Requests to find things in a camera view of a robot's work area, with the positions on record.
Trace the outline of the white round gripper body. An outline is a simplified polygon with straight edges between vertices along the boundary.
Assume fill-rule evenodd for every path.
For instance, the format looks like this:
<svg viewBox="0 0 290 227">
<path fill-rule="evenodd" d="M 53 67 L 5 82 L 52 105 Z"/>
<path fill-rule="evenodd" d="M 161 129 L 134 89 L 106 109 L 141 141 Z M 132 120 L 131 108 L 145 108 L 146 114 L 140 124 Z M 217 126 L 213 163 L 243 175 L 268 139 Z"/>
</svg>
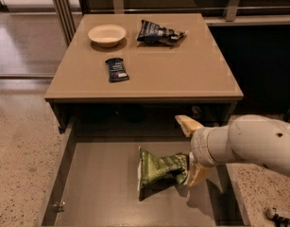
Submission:
<svg viewBox="0 0 290 227">
<path fill-rule="evenodd" d="M 229 161 L 227 141 L 227 127 L 204 127 L 195 131 L 191 140 L 194 161 L 205 167 L 226 164 Z"/>
</svg>

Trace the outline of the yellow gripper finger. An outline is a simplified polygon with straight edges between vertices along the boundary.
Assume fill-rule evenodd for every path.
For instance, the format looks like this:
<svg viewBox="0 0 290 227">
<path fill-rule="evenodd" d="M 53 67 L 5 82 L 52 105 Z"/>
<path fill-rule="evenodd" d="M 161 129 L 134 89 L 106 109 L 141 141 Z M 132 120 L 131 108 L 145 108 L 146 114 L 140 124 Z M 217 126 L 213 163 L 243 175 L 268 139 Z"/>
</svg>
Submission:
<svg viewBox="0 0 290 227">
<path fill-rule="evenodd" d="M 192 152 L 189 153 L 188 168 L 187 185 L 189 187 L 194 187 L 202 183 L 211 172 L 209 167 L 202 166 L 200 163 L 195 161 Z"/>
<path fill-rule="evenodd" d="M 176 115 L 175 119 L 186 137 L 191 137 L 195 131 L 203 128 L 201 123 L 187 115 Z"/>
</svg>

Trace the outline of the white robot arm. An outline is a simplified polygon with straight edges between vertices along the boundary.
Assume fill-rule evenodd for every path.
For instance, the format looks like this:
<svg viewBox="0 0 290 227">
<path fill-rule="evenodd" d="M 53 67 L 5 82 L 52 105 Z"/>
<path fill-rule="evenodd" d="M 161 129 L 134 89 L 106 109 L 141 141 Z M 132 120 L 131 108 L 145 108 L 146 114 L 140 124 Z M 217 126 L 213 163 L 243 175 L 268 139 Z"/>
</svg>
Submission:
<svg viewBox="0 0 290 227">
<path fill-rule="evenodd" d="M 290 124 L 249 114 L 223 127 L 205 127 L 178 115 L 177 122 L 191 139 L 187 183 L 203 182 L 210 169 L 225 164 L 250 163 L 290 178 Z"/>
</svg>

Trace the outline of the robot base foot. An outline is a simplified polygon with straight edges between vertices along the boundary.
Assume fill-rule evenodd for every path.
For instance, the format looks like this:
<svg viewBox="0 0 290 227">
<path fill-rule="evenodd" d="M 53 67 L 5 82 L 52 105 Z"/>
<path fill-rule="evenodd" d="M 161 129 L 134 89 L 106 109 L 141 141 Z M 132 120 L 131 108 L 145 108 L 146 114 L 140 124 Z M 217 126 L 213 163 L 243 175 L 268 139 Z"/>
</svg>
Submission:
<svg viewBox="0 0 290 227">
<path fill-rule="evenodd" d="M 275 207 L 269 207 L 265 214 L 268 219 L 275 222 L 276 227 L 290 227 L 290 211 L 282 211 Z"/>
</svg>

